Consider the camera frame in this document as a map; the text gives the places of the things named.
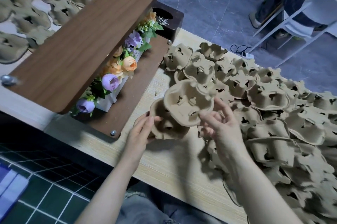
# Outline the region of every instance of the screw head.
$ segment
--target screw head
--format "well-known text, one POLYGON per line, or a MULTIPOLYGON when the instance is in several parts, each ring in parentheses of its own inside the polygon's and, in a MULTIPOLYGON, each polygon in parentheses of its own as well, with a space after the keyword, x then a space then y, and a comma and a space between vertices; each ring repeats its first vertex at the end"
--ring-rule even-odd
POLYGON ((10 75, 2 75, 0 77, 0 81, 2 82, 2 85, 5 85, 5 86, 12 86, 12 85, 15 85, 18 82, 16 77, 13 77, 13 76, 10 76, 10 75))

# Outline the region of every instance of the gray pants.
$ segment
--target gray pants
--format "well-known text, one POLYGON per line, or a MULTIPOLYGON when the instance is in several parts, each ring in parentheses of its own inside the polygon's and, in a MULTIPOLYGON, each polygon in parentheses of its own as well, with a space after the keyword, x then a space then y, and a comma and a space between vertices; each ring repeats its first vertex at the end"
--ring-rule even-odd
MULTIPOLYGON (((280 3, 283 3, 284 10, 290 16, 301 8, 304 1, 305 0, 264 0, 256 12, 255 18, 259 22, 263 22, 264 19, 266 19, 280 3)), ((280 14, 280 16, 278 16, 276 19, 278 22, 281 22, 282 15, 280 14)), ((294 20, 308 27, 318 27, 321 25, 309 19, 304 13, 299 13, 294 17, 294 20)))
POLYGON ((143 182, 128 189, 116 221, 116 224, 221 223, 224 222, 143 182))

